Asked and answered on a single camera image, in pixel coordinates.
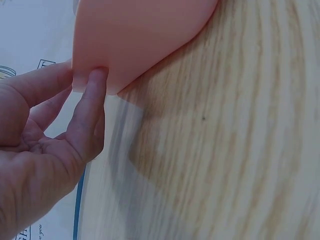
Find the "pink silicone piece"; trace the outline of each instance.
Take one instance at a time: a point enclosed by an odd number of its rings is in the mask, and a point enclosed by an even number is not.
[[[89,73],[109,68],[107,93],[116,95],[206,24],[217,0],[80,0],[76,12],[73,89]]]

